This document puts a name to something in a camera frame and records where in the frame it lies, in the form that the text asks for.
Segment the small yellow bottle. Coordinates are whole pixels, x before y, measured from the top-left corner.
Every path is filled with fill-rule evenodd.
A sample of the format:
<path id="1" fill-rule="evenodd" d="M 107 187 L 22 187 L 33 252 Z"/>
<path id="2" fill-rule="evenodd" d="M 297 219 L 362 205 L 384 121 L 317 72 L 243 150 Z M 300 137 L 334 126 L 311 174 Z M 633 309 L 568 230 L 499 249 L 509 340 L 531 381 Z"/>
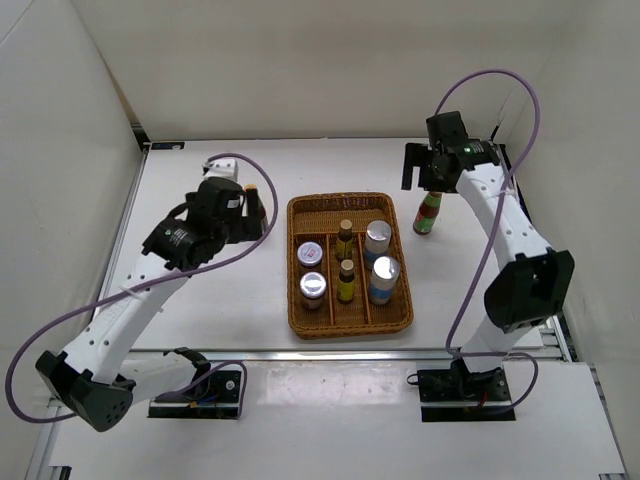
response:
<path id="1" fill-rule="evenodd" d="M 343 219 L 339 225 L 336 240 L 335 253 L 339 261 L 352 258 L 353 223 L 349 219 Z"/>
<path id="2" fill-rule="evenodd" d="M 337 285 L 337 299 L 341 303 L 350 303 L 355 294 L 355 265 L 351 259 L 342 260 Z"/>

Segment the green sauce bottle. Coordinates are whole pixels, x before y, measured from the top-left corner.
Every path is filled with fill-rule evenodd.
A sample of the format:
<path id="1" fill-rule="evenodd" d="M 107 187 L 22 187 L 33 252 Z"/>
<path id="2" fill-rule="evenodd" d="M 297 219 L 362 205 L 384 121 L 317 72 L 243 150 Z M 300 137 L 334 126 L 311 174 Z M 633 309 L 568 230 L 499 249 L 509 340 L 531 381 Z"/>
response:
<path id="1" fill-rule="evenodd" d="M 440 211 L 442 194 L 428 192 L 422 200 L 413 222 L 413 230 L 419 235 L 429 234 Z"/>
<path id="2" fill-rule="evenodd" d="M 247 215 L 256 217 L 263 221 L 266 219 L 266 209 L 260 198 L 258 188 L 255 184 L 247 184 L 244 187 L 247 198 Z"/>

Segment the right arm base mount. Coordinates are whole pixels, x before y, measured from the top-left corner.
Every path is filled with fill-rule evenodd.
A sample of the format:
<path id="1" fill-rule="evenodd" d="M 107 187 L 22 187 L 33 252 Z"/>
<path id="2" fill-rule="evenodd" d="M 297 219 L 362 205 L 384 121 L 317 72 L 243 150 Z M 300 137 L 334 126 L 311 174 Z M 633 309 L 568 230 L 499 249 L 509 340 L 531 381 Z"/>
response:
<path id="1" fill-rule="evenodd" d="M 470 373 L 462 360 L 454 360 L 446 369 L 417 370 L 406 381 L 418 388 L 423 423 L 516 420 L 501 367 Z"/>

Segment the white-lid jar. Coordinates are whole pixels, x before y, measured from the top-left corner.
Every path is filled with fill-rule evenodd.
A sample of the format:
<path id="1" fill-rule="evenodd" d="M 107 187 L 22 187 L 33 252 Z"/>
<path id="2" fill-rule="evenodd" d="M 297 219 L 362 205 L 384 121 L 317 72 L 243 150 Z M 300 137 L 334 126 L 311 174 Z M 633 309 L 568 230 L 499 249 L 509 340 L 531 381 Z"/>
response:
<path id="1" fill-rule="evenodd" d="M 314 241 L 306 241 L 299 245 L 296 251 L 298 270 L 301 275 L 312 271 L 319 271 L 322 265 L 323 248 Z"/>
<path id="2" fill-rule="evenodd" d="M 318 309 L 324 299 L 327 281 L 319 272 L 305 273 L 299 282 L 303 306 L 309 310 Z"/>

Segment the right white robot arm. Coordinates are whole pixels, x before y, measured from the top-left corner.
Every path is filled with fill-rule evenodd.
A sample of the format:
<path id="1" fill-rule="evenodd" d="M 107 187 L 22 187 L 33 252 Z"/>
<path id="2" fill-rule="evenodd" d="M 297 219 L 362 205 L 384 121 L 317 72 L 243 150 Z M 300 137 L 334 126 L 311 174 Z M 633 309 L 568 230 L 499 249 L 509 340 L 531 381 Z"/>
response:
<path id="1" fill-rule="evenodd" d="M 574 271 L 568 251 L 556 251 L 508 191 L 491 143 L 471 138 L 459 112 L 426 120 L 428 141 L 405 147 L 402 187 L 457 193 L 488 237 L 499 273 L 484 293 L 485 317 L 456 353 L 449 387 L 460 399 L 485 392 L 502 360 L 534 327 L 562 309 Z"/>

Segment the silver-top shaker bottle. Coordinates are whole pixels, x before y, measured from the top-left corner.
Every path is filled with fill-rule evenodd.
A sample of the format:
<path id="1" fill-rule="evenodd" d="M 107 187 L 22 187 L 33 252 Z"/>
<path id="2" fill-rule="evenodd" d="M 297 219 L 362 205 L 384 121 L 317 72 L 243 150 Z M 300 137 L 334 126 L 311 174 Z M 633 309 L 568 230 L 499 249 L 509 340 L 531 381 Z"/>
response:
<path id="1" fill-rule="evenodd" d="M 375 220 L 368 224 L 363 250 L 367 270 L 371 270 L 375 261 L 388 253 L 391 237 L 392 229 L 387 222 Z"/>
<path id="2" fill-rule="evenodd" d="M 372 266 L 368 287 L 370 301 L 376 305 L 388 303 L 400 273 L 400 265 L 393 257 L 381 256 L 376 259 Z"/>

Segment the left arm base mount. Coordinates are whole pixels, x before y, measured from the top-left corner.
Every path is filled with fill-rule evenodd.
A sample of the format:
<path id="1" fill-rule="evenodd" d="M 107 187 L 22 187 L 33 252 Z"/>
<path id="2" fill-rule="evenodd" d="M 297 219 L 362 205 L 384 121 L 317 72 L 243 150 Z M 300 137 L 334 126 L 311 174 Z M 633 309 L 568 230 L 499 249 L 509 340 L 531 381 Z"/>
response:
<path id="1" fill-rule="evenodd" d="M 248 370 L 241 361 L 213 365 L 206 378 L 180 394 L 163 394 L 149 402 L 150 419 L 239 420 L 247 389 Z"/>

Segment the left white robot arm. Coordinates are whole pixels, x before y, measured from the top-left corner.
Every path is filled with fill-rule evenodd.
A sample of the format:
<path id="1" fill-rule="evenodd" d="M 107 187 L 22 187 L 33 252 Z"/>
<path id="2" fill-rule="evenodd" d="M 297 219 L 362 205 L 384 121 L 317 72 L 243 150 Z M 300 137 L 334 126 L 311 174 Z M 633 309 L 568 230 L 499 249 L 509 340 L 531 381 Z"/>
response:
<path id="1" fill-rule="evenodd" d="M 94 430 L 105 432 L 130 407 L 168 395 L 207 397 L 211 365 L 186 347 L 149 361 L 130 361 L 130 348 L 166 301 L 226 245 L 259 240 L 265 212 L 255 188 L 208 178 L 186 194 L 142 244 L 121 287 L 60 353 L 44 352 L 35 367 L 50 391 Z"/>

